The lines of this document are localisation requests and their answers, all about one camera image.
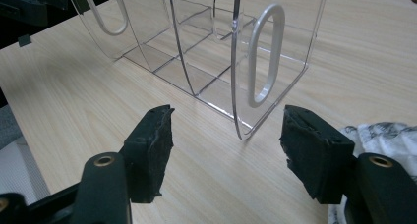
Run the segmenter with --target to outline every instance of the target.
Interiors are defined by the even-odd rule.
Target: wooden table
[[[200,101],[132,62],[106,58],[71,19],[0,51],[0,86],[53,193],[77,183],[84,163],[123,140],[152,107],[171,104],[172,150],[146,223],[325,223],[286,167],[284,104],[335,127],[417,122],[417,5],[410,0],[327,0],[311,67],[249,141]]]

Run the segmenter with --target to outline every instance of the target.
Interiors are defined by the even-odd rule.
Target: acrylic handle cutout
[[[97,7],[95,6],[94,1],[93,0],[87,0],[87,2],[89,3],[89,7],[91,8],[92,13],[94,14],[95,18],[97,19],[98,24],[100,25],[101,29],[109,35],[119,35],[119,34],[123,33],[126,30],[126,28],[128,27],[128,20],[129,20],[128,19],[128,13],[126,11],[123,0],[116,0],[116,1],[117,1],[117,4],[119,5],[120,11],[122,12],[122,15],[123,15],[123,25],[122,25],[122,27],[120,27],[116,31],[112,31],[112,30],[109,30],[107,28],[107,26],[104,24],[104,21],[101,18],[101,15],[98,13],[98,10],[97,10]]]
[[[255,82],[257,69],[257,48],[261,30],[268,18],[273,17],[273,33],[272,33],[272,49],[270,51],[269,71],[267,82],[264,84],[261,92],[255,96]],[[252,37],[249,42],[249,89],[248,103],[251,107],[257,108],[261,106],[267,99],[273,85],[275,84],[278,74],[279,57],[281,55],[282,38],[284,35],[285,13],[283,8],[278,4],[269,5],[262,12],[261,16],[255,23]]]

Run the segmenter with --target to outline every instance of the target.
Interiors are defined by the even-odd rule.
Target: acrylic compartment
[[[94,41],[249,138],[308,68],[326,0],[72,0]]]

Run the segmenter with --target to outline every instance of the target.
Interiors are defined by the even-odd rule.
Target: black object
[[[30,35],[22,35],[18,38],[19,47],[24,47],[25,45],[31,44]]]
[[[3,94],[3,90],[0,88],[0,108],[3,108],[7,105],[6,97]]]
[[[47,26],[47,5],[67,10],[68,0],[0,0],[0,15],[34,26]]]
[[[0,195],[0,223],[131,223],[130,201],[160,196],[173,146],[169,105],[151,109],[119,153],[101,153],[85,165],[81,181],[26,206],[22,195]]]
[[[347,223],[417,223],[417,186],[395,160],[352,155],[354,142],[310,110],[286,105],[281,146],[288,168],[321,204],[342,195]]]

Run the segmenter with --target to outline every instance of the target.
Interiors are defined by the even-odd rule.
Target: clear acrylic organizer
[[[308,68],[326,0],[72,0],[98,47],[234,120],[248,139]]]

